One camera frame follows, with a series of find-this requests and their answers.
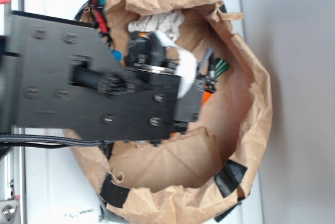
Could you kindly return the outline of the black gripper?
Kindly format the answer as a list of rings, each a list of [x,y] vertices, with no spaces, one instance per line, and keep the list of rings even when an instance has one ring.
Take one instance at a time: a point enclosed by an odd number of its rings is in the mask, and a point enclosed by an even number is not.
[[[79,139],[15,135],[9,146],[94,147],[117,140],[159,144],[170,137],[177,103],[200,74],[198,62],[160,31],[135,34],[121,65],[89,24],[14,11],[7,38],[7,125],[71,129]]]

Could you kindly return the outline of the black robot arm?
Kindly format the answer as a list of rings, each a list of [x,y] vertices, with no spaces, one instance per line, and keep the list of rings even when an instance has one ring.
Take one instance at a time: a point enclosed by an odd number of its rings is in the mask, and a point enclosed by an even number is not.
[[[180,49],[174,62],[169,48],[160,31],[131,39],[122,65],[90,24],[12,12],[1,37],[1,145],[159,142],[185,131],[215,91],[215,60]]]

